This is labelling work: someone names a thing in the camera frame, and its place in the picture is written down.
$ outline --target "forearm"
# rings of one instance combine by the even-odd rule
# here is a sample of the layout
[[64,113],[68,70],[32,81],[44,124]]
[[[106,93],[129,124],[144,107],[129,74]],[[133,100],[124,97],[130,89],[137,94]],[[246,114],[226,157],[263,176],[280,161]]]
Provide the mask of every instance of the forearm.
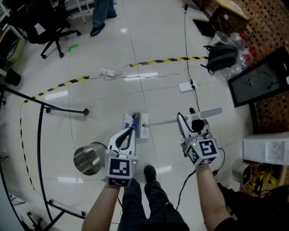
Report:
[[83,222],[82,231],[109,231],[119,190],[104,186]]
[[197,167],[196,176],[205,225],[208,231],[213,231],[223,220],[230,217],[230,214],[210,167]]

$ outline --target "white power strip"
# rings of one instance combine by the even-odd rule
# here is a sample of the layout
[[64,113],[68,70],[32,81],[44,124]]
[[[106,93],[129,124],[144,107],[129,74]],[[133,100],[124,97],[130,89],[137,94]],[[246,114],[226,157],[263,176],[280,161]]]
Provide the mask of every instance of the white power strip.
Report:
[[115,71],[107,70],[107,69],[103,69],[103,68],[100,69],[99,73],[100,74],[104,74],[104,75],[109,75],[109,76],[112,76],[112,77],[116,76],[116,72]]
[[[197,83],[195,81],[193,81],[193,86],[195,86],[195,90],[198,88]],[[193,91],[190,82],[179,83],[179,88],[181,93]]]

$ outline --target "black shoe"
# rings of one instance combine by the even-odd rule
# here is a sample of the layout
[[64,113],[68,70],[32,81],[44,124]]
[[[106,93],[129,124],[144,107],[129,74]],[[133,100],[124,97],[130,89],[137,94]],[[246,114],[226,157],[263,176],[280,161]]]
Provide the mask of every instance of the black shoe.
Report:
[[144,168],[144,176],[145,176],[146,182],[149,183],[156,179],[157,171],[155,170],[153,166],[147,165]]
[[107,16],[107,18],[116,18],[117,14],[113,15],[113,16]]
[[96,35],[98,35],[98,34],[101,32],[101,30],[104,28],[104,26],[105,26],[105,23],[102,24],[102,26],[100,26],[100,27],[94,27],[94,28],[92,29],[92,31],[90,32],[90,36],[96,36]]

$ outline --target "sleeve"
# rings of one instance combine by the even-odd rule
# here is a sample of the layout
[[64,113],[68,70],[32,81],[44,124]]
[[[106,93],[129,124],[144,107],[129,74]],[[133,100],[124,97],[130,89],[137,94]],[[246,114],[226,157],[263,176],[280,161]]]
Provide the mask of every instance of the sleeve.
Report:
[[233,218],[227,218],[223,220],[214,231],[238,231],[240,230],[240,226],[237,221]]

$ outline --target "backpack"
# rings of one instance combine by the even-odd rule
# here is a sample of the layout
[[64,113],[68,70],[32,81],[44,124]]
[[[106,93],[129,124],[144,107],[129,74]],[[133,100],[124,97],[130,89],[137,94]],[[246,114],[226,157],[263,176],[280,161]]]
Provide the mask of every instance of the backpack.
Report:
[[237,49],[233,45],[204,46],[209,53],[207,66],[208,72],[215,73],[217,70],[232,66],[237,59]]

